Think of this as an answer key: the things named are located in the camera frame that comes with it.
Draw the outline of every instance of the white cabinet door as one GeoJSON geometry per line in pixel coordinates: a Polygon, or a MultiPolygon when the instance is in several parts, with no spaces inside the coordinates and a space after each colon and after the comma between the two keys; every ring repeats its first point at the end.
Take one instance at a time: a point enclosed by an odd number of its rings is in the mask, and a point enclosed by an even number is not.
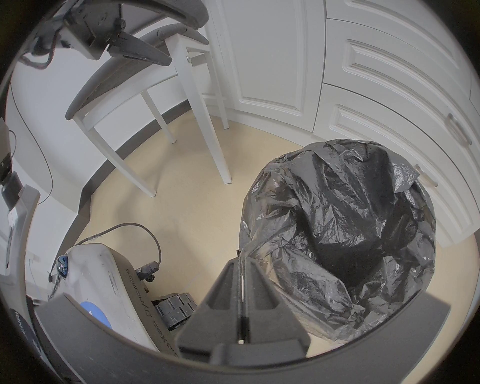
{"type": "Polygon", "coordinates": [[[452,159],[480,204],[479,115],[434,61],[386,33],[327,20],[324,82],[367,96],[424,131],[452,159]]]}
{"type": "Polygon", "coordinates": [[[458,169],[426,134],[395,112],[324,84],[313,134],[326,140],[373,140],[413,166],[419,165],[425,175],[419,181],[432,198],[437,240],[443,247],[464,240],[478,229],[480,213],[458,169]]]}
{"type": "Polygon", "coordinates": [[[387,32],[434,60],[470,95],[470,67],[462,47],[421,0],[326,0],[327,17],[387,32]]]}
{"type": "Polygon", "coordinates": [[[311,132],[324,65],[323,1],[205,4],[222,55],[216,64],[224,66],[233,108],[311,132]]]}

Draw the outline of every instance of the drawer handle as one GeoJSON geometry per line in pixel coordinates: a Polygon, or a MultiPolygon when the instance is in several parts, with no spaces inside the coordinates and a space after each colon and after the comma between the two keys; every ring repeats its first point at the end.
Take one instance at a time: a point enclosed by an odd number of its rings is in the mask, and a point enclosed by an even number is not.
{"type": "Polygon", "coordinates": [[[420,174],[420,177],[423,177],[425,180],[427,180],[429,184],[431,184],[435,188],[438,187],[438,183],[433,180],[429,175],[427,175],[425,171],[420,167],[420,165],[417,164],[416,166],[414,166],[414,169],[420,174]]]}
{"type": "Polygon", "coordinates": [[[451,113],[449,113],[447,116],[447,126],[453,128],[455,130],[456,135],[458,135],[458,132],[460,132],[460,135],[465,140],[465,143],[467,143],[468,145],[472,145],[472,139],[470,139],[468,134],[463,129],[462,124],[460,124],[460,122],[456,119],[456,117],[451,113]]]}

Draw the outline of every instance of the trash can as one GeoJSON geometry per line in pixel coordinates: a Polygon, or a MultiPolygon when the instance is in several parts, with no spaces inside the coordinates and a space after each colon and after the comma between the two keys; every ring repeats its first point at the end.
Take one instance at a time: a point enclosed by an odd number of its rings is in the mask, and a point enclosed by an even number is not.
{"type": "Polygon", "coordinates": [[[433,275],[435,217],[418,176],[374,142],[333,140],[283,155],[245,198],[239,250],[309,333],[351,341],[433,275]]]}

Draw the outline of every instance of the beige floor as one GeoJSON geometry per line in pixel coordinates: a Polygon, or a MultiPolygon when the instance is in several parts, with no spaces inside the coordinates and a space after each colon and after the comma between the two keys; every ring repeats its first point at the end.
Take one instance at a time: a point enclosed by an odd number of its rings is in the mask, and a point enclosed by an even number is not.
{"type": "MultiPolygon", "coordinates": [[[[92,214],[81,239],[123,222],[147,226],[162,247],[162,264],[149,284],[151,294],[189,292],[197,303],[224,267],[236,256],[243,199],[270,160],[299,146],[245,125],[212,118],[233,183],[224,185],[191,112],[169,125],[175,144],[157,133],[131,154],[127,163],[151,186],[155,198],[114,171],[92,198],[92,214]]],[[[101,241],[127,257],[134,267],[156,259],[152,239],[140,228],[121,228],[101,241]]],[[[436,271],[428,291],[452,306],[444,329],[404,383],[416,383],[452,344],[471,304],[480,259],[473,237],[438,249],[436,271]]],[[[335,344],[313,338],[309,356],[335,344]]]]}

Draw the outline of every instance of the black plug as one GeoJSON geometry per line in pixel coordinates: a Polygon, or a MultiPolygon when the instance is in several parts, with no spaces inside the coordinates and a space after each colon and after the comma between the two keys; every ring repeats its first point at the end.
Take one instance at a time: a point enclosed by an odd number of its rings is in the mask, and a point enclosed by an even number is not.
{"type": "Polygon", "coordinates": [[[149,283],[151,283],[155,278],[153,274],[155,272],[158,272],[159,269],[160,269],[160,265],[158,265],[156,261],[152,261],[151,263],[136,269],[135,272],[137,273],[137,276],[140,280],[146,280],[149,283]]]}

